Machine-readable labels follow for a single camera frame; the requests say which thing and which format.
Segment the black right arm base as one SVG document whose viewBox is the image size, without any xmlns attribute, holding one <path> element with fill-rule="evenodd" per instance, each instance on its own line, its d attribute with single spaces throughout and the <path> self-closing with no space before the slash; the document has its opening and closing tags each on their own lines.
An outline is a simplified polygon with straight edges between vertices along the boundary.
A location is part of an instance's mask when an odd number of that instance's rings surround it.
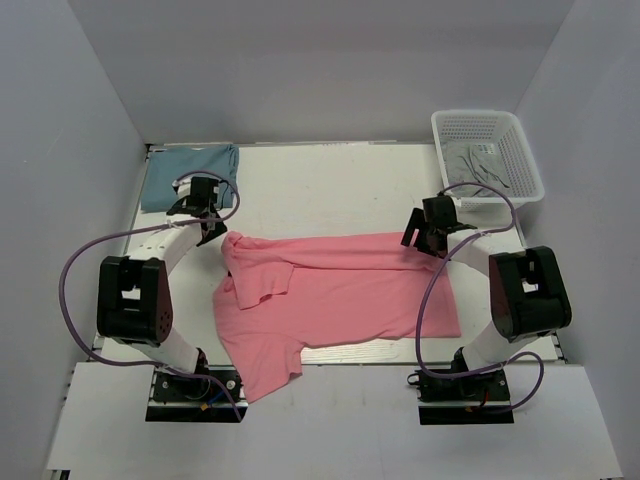
<svg viewBox="0 0 640 480">
<path fill-rule="evenodd" d="M 416 370 L 407 383 L 417 389 L 423 426 L 513 424 L 505 372 L 497 370 L 461 379 L 436 379 Z"/>
</svg>

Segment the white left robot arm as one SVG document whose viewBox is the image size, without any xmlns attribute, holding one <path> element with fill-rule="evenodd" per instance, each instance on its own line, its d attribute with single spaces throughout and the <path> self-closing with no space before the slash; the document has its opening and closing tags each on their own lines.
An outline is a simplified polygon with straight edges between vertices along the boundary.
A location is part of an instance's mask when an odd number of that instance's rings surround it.
<svg viewBox="0 0 640 480">
<path fill-rule="evenodd" d="M 202 171 L 175 180 L 177 200 L 166 212 L 166 227 L 130 254 L 109 256 L 100 265 L 98 333 L 180 371 L 177 387 L 191 399 L 209 392 L 212 377 L 204 352 L 173 327 L 169 275 L 190 250 L 227 232 L 217 208 L 223 182 Z"/>
</svg>

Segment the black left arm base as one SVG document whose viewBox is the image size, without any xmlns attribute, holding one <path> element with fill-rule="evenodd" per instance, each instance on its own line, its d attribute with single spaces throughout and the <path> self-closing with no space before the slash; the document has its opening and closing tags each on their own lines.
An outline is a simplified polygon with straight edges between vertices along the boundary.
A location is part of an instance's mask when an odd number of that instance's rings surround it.
<svg viewBox="0 0 640 480">
<path fill-rule="evenodd" d="M 232 365 L 198 363 L 198 373 L 219 380 L 237 411 L 218 384 L 156 370 L 152 377 L 145 421 L 151 423 L 240 423 L 248 410 L 241 376 Z"/>
</svg>

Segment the pink t shirt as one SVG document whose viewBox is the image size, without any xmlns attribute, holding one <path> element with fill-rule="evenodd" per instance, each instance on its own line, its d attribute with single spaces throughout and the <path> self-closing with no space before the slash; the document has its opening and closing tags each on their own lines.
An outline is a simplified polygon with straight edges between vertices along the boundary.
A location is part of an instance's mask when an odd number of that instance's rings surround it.
<svg viewBox="0 0 640 480">
<path fill-rule="evenodd" d="M 305 348 L 416 336 L 431 256 L 401 245 L 398 233 L 269 240 L 229 233 L 228 270 L 213 294 L 219 340 L 248 402 L 302 372 Z M 441 275 L 421 336 L 461 335 L 451 283 Z"/>
</svg>

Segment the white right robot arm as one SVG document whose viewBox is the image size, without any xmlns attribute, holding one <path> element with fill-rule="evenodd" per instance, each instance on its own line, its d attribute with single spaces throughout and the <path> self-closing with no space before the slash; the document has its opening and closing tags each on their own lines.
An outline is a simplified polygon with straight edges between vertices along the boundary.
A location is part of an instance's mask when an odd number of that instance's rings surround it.
<svg viewBox="0 0 640 480">
<path fill-rule="evenodd" d="M 401 239 L 403 246 L 412 246 L 436 260 L 435 273 L 418 310 L 417 337 L 421 336 L 431 294 L 451 261 L 458 259 L 489 280 L 491 322 L 459 350 L 450 370 L 438 373 L 428 369 L 421 342 L 415 341 L 416 359 L 424 375 L 451 381 L 453 390 L 466 399 L 486 389 L 486 373 L 525 356 L 525 346 L 567 327 L 572 320 L 553 250 L 546 246 L 513 249 L 501 239 L 502 233 L 515 226 L 515 209 L 510 213 L 509 225 L 482 231 L 460 222 L 453 199 L 439 194 L 412 210 Z"/>
</svg>

